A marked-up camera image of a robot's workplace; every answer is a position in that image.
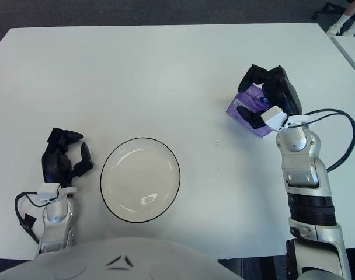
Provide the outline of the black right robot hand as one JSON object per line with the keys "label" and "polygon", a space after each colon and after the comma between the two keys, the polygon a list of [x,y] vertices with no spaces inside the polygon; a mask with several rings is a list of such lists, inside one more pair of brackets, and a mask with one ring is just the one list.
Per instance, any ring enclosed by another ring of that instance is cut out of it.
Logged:
{"label": "black right robot hand", "polygon": [[268,109],[256,112],[243,105],[237,106],[239,115],[253,129],[268,126],[274,131],[281,131],[290,116],[302,114],[296,89],[282,66],[266,70],[255,64],[251,65],[238,86],[239,92],[244,93],[252,85],[262,86],[262,92],[269,104]]}

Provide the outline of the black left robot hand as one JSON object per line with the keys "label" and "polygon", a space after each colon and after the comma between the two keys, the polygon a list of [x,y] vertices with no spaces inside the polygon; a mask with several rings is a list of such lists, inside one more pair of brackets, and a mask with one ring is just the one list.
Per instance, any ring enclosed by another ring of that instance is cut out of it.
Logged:
{"label": "black left robot hand", "polygon": [[62,188],[72,186],[75,177],[81,177],[93,168],[86,143],[81,145],[81,161],[72,165],[67,157],[68,146],[83,139],[83,135],[69,130],[53,128],[42,155],[42,171],[46,183],[58,183]]}

